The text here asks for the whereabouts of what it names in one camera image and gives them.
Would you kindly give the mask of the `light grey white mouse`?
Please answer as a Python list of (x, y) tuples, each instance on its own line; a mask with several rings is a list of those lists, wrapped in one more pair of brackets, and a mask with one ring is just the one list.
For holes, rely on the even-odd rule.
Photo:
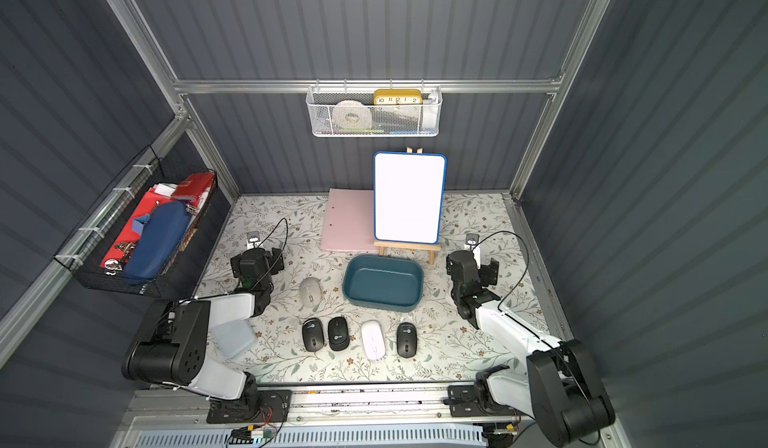
[(317, 308), (323, 299), (323, 289), (320, 280), (315, 277), (305, 278), (299, 285), (299, 298), (304, 307), (308, 309)]

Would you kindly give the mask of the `teal plastic storage box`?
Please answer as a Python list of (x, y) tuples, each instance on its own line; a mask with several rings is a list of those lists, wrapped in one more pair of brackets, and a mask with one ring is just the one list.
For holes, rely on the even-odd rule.
[(423, 283), (423, 269), (412, 260), (363, 254), (348, 263), (342, 293), (355, 306), (410, 312), (421, 301)]

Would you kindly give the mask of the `black mouse with logo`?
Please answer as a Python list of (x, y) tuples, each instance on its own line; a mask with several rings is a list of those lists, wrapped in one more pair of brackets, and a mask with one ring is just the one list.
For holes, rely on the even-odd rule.
[(345, 317), (332, 318), (327, 326), (328, 344), (332, 351), (342, 351), (349, 347), (350, 333)]

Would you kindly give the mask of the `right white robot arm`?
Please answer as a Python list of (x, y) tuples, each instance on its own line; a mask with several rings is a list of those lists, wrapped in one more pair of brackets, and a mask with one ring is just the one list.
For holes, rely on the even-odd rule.
[(586, 347), (576, 339), (548, 335), (501, 309), (501, 297), (489, 289), (498, 281), (495, 259), (480, 265), (471, 251), (457, 250), (446, 256), (446, 273), (460, 317), (525, 364), (524, 373), (506, 364), (478, 372), (472, 390), (450, 404), (487, 415), (530, 415), (556, 447), (615, 423), (615, 409)]

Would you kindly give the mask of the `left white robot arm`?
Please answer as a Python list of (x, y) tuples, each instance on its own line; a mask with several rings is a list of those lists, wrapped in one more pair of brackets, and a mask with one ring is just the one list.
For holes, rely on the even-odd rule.
[(272, 277), (285, 268), (283, 252), (251, 248), (231, 259), (243, 283), (234, 292), (179, 301), (156, 300), (145, 313), (122, 361), (124, 378), (182, 389), (210, 403), (208, 424), (287, 420), (291, 392), (261, 392), (255, 376), (207, 355), (208, 337), (241, 353), (257, 337), (250, 319), (263, 313), (274, 289)]

